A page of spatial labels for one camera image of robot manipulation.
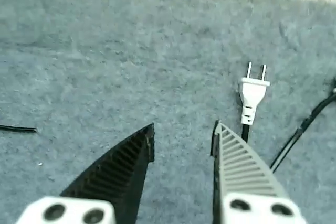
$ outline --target black cable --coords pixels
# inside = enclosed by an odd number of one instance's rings
[[[311,125],[311,123],[315,120],[315,118],[320,114],[320,112],[326,106],[328,106],[330,103],[334,101],[336,101],[336,93],[324,99],[322,102],[319,103],[319,105],[315,107],[315,109],[313,109],[310,116],[307,117],[303,121],[303,123],[300,125],[300,127],[297,128],[294,135],[287,141],[287,143],[284,145],[282,150],[279,152],[277,157],[272,162],[270,169],[273,173],[278,169],[279,165],[282,163],[284,158],[287,156],[288,152],[292,149],[292,147],[295,145],[297,140],[303,135],[303,133],[307,130],[307,128]]]
[[[25,127],[14,127],[14,126],[0,125],[0,131],[36,133],[37,129],[36,128],[25,128]]]
[[[247,143],[248,141],[248,133],[250,131],[250,125],[243,124],[243,130],[241,132],[242,139]]]

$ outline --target screw hole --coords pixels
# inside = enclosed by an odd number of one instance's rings
[[[272,206],[272,212],[276,215],[293,216],[292,210],[282,204],[274,204]]]
[[[44,218],[47,221],[55,221],[63,216],[65,212],[65,206],[61,204],[55,204],[47,208],[44,212]]]
[[[94,209],[87,212],[84,216],[85,224],[98,224],[104,218],[104,212],[99,209]]]
[[[251,206],[249,205],[249,203],[241,199],[235,199],[231,201],[230,206],[240,211],[250,211],[251,210]]]

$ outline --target plug prong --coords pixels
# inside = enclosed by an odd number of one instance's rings
[[[246,75],[247,78],[250,78],[250,75],[251,75],[251,68],[252,68],[252,62],[250,61],[250,62],[248,63],[248,69],[247,69],[247,75]]]
[[[266,64],[262,66],[262,74],[261,74],[261,80],[265,80],[265,74],[266,74]]]

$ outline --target floor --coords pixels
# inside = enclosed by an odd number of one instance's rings
[[[0,223],[57,195],[154,122],[138,223],[210,223],[215,120],[240,133],[238,82],[271,82],[250,143],[270,164],[336,76],[336,0],[0,0]],[[336,218],[335,105],[276,173],[310,224]]]

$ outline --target gray carpet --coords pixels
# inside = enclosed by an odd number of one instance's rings
[[[216,119],[240,134],[238,80],[271,82],[250,144],[269,164],[336,76],[335,0],[0,0],[0,223],[57,195],[154,122],[139,224],[210,223]],[[336,218],[335,105],[276,176],[310,224]]]

